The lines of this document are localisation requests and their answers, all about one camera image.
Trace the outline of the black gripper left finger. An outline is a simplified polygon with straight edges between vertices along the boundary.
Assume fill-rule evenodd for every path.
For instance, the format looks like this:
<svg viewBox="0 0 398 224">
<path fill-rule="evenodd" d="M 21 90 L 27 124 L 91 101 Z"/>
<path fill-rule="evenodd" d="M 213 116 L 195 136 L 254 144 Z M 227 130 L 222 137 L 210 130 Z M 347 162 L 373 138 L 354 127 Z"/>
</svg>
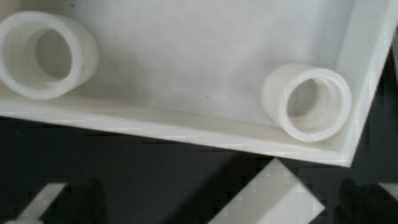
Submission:
<svg viewBox="0 0 398 224">
<path fill-rule="evenodd" d="M 66 187 L 57 209 L 55 224 L 108 224 L 107 197 L 98 179 Z"/>
</svg>

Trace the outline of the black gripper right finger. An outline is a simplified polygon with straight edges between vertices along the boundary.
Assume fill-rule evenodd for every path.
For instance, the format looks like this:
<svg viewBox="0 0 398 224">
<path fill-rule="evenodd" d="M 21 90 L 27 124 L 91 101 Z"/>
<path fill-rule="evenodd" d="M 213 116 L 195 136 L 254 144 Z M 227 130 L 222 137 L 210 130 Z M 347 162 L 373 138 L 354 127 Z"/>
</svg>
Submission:
<svg viewBox="0 0 398 224">
<path fill-rule="evenodd" d="M 334 224 L 398 224 L 398 200 L 379 184 L 345 179 L 338 199 Z"/>
</svg>

